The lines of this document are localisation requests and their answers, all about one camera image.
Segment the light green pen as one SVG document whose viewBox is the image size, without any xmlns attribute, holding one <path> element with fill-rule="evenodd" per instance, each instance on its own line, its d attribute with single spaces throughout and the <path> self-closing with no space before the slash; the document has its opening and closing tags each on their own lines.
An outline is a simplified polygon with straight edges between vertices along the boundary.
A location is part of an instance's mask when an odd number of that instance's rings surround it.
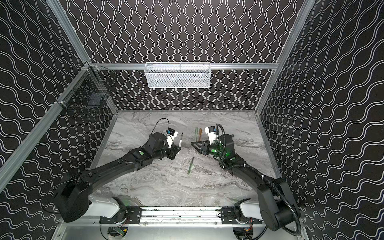
<svg viewBox="0 0 384 240">
<path fill-rule="evenodd" d="M 198 136 L 199 136 L 199 128 L 196 127 L 196 128 L 195 128 L 195 142 L 198 141 Z"/>
</svg>

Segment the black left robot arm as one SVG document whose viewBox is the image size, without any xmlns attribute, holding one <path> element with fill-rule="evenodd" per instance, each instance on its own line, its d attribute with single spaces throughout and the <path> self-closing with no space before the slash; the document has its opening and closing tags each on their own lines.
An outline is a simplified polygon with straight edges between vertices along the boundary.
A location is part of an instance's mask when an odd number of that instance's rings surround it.
<svg viewBox="0 0 384 240">
<path fill-rule="evenodd" d="M 174 160 L 181 149 L 173 141 L 168 143 L 166 135 L 151 134 L 143 146 L 129 150 L 115 161 L 82 172 L 66 173 L 53 190 L 53 204 L 64 222 L 73 222 L 85 215 L 91 203 L 89 195 L 97 189 L 152 164 L 154 160 Z"/>
</svg>

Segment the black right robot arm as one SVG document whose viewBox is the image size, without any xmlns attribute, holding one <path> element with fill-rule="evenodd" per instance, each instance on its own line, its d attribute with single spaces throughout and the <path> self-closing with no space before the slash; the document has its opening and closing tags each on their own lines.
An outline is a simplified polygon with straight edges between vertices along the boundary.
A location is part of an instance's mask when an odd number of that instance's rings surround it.
<svg viewBox="0 0 384 240">
<path fill-rule="evenodd" d="M 199 154 L 212 155 L 223 171 L 247 183 L 258 197 L 256 210 L 240 207 L 246 218 L 260 219 L 266 226 L 277 231 L 283 229 L 293 236 L 302 233 L 301 213 L 288 183 L 282 178 L 272 178 L 249 165 L 235 150 L 234 135 L 223 134 L 215 140 L 192 142 Z"/>
</svg>

